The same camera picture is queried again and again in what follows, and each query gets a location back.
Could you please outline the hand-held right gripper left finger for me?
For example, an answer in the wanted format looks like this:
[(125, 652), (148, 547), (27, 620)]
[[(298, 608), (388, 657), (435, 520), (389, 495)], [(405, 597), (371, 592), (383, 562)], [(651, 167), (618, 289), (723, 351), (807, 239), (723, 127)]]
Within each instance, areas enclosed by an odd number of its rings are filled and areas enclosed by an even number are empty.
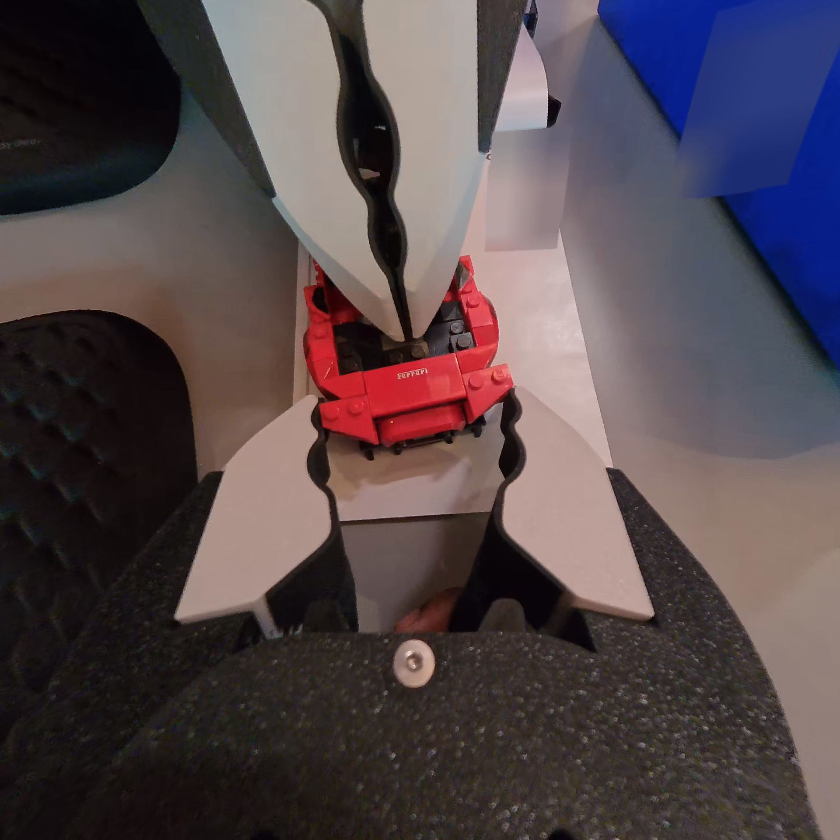
[(262, 631), (281, 631), (325, 601), (342, 615), (327, 625), (351, 627), (351, 568), (325, 438), (319, 401), (308, 395), (228, 461), (176, 621), (252, 613)]

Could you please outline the lego instruction booklet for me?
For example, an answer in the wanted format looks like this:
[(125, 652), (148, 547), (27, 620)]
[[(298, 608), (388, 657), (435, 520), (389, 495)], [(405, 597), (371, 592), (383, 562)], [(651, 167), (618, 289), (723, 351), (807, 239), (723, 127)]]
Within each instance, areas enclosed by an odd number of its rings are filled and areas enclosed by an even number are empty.
[[(549, 90), (562, 101), (550, 129), (498, 133), (469, 222), (464, 251), (478, 288), (500, 324), (496, 362), (580, 433), (603, 463), (613, 459), (560, 235), (570, 169), (567, 114), (594, 15), (572, 23), (539, 14), (537, 50)], [(457, 437), (402, 456), (362, 456), (348, 438), (331, 436), (331, 477), (342, 522), (422, 518), (488, 511), (501, 482), (501, 410), (487, 415), (479, 438)]]

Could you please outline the blue plastic bin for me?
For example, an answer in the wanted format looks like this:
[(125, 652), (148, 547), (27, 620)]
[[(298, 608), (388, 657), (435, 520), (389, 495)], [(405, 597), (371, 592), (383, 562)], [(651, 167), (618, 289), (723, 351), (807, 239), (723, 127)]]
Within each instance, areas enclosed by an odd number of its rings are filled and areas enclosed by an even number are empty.
[(838, 364), (838, 2), (600, 2), (681, 140)]

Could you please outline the black quilted chair seat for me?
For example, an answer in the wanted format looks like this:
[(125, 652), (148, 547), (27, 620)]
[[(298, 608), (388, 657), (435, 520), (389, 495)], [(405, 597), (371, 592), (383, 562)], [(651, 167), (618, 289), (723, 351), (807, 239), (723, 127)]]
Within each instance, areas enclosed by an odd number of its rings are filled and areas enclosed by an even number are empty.
[(1, 327), (1, 735), (197, 482), (175, 355), (105, 311)]
[(136, 2), (1, 2), (2, 215), (141, 184), (180, 112), (180, 81)]

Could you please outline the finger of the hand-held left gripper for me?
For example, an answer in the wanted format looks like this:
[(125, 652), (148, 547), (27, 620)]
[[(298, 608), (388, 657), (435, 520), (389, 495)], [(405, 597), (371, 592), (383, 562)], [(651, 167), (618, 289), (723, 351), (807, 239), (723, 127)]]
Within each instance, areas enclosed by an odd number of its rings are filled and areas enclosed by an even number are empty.
[(333, 283), (379, 330), (404, 338), (342, 159), (340, 69), (326, 17), (306, 1), (209, 1), (206, 14), (264, 159), (274, 204)]
[(465, 242), (485, 156), (478, 149), (477, 3), (365, 1), (374, 77), (390, 103), (400, 162), (410, 312), (436, 312)]

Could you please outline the red and black lego car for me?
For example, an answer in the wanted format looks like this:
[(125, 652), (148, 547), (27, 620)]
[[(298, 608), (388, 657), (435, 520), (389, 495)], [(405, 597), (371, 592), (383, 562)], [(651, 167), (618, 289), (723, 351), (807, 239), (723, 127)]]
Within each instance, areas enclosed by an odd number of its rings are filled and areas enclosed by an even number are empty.
[(485, 414), (513, 388), (506, 364), (494, 364), (495, 309), (480, 292), (472, 259), (460, 257), (437, 313), (418, 339), (397, 342), (349, 302), (318, 263), (303, 295), (308, 329), (302, 347), (324, 400), (322, 426), (377, 448), (406, 448), (455, 436), (480, 436)]

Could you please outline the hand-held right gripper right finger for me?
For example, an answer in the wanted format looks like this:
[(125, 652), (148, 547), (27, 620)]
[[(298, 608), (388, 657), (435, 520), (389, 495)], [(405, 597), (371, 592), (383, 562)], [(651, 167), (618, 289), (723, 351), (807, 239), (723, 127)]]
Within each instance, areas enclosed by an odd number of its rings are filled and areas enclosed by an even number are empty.
[(525, 387), (506, 397), (499, 487), (486, 533), (486, 599), (534, 627), (574, 608), (641, 622), (655, 610), (606, 467)]

